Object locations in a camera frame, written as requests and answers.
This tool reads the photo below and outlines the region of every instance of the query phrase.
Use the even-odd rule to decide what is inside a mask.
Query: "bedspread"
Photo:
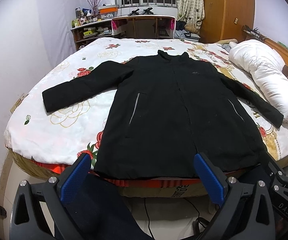
[[[91,155],[93,168],[116,90],[105,91],[50,114],[45,111],[42,92],[88,75],[104,61],[125,63],[136,56],[156,55],[159,49],[170,55],[186,51],[195,60],[208,61],[224,75],[240,81],[264,98],[251,76],[229,62],[228,53],[217,44],[100,38],[70,55],[34,86],[8,122],[4,133],[6,147],[33,161],[52,164],[71,165],[85,152]],[[241,104],[256,123],[268,152],[276,160],[287,156],[288,123],[276,129],[250,102],[241,100]]]

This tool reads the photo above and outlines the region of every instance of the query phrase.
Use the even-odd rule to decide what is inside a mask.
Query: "floor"
[[[15,195],[19,182],[23,179],[29,181],[30,184],[43,182],[40,179],[33,178],[12,164],[4,197],[4,208],[7,211],[7,218],[4,219],[5,240],[9,240],[9,222]],[[211,220],[213,215],[209,213],[208,196],[193,197],[189,200],[201,213],[201,216],[207,220]],[[137,221],[140,228],[147,234],[148,218],[145,212],[142,198],[124,198],[124,202],[132,212],[133,217]],[[48,211],[47,205],[41,203],[44,216],[47,223],[54,233],[54,222]],[[147,198],[146,206],[150,217],[150,228],[156,240],[177,240],[193,235],[192,222],[197,218],[197,212],[194,207],[184,199],[170,198]]]

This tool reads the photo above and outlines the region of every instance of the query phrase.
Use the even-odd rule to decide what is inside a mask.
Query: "blue gripper pad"
[[[86,178],[90,170],[91,159],[88,154],[85,154],[84,156],[80,156],[77,159],[77,161],[79,163],[76,166],[73,164],[73,166],[69,167],[69,169],[73,168],[73,170],[72,171],[69,170],[70,173],[64,179],[64,181],[62,179],[63,183],[60,186],[60,200],[62,204],[68,204],[71,201],[73,201],[73,199],[76,196],[77,191],[79,190],[80,186],[84,182],[84,179]]]
[[[194,168],[211,201],[221,207],[225,198],[224,187],[200,154],[194,156]]]

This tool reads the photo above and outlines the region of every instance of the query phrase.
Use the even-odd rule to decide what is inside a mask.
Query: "heart patterned curtain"
[[[204,0],[176,0],[177,20],[193,25],[198,30],[201,28],[204,14]]]

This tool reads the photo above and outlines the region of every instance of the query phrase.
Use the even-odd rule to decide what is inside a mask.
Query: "wardrobe door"
[[[202,20],[200,41],[214,43],[221,39],[224,0],[204,0],[205,19]]]
[[[224,0],[224,3],[224,25],[221,39],[244,41],[246,34],[242,32],[242,27],[243,25],[248,25],[250,28],[253,28],[255,0]]]

